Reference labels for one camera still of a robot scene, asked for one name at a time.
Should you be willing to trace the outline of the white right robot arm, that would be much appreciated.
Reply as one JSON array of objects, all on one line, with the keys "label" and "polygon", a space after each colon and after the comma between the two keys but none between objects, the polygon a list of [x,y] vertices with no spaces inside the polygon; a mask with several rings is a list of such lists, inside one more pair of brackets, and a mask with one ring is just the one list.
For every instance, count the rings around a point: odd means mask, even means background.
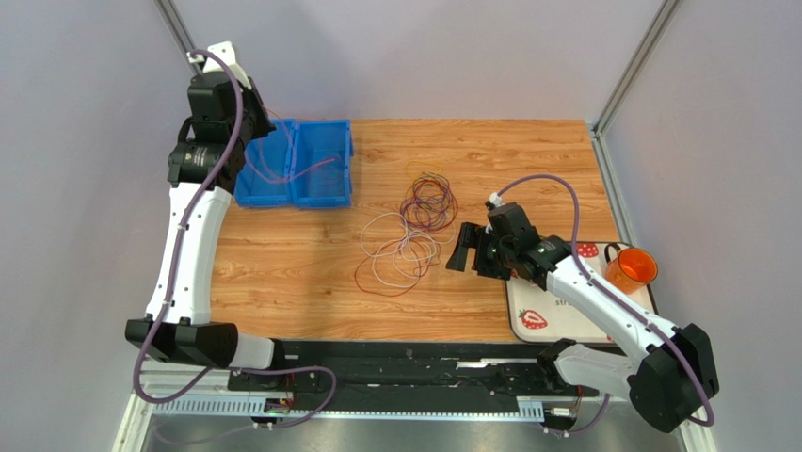
[{"label": "white right robot arm", "polygon": [[[524,280],[564,300],[610,336],[619,354],[560,339],[541,352],[540,372],[555,388],[584,386],[626,397],[651,427],[671,433],[708,408],[719,392],[709,335],[680,328],[599,277],[571,244],[542,237],[516,203],[490,205],[486,226],[464,222],[449,270],[470,267],[496,280]],[[474,250],[472,263],[468,253]]]}]

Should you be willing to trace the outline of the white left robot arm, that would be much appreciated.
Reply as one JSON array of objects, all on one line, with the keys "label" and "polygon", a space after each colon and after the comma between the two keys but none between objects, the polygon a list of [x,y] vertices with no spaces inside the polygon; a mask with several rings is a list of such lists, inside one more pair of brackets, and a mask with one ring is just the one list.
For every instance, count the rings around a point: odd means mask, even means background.
[{"label": "white left robot arm", "polygon": [[212,368],[267,369],[275,341],[211,319],[211,280],[219,232],[232,199],[245,149],[275,127],[251,78],[241,82],[243,120],[234,132],[236,104],[229,77],[212,72],[192,78],[191,115],[168,156],[170,225],[157,285],[142,318],[131,319],[126,340],[162,363]]}]

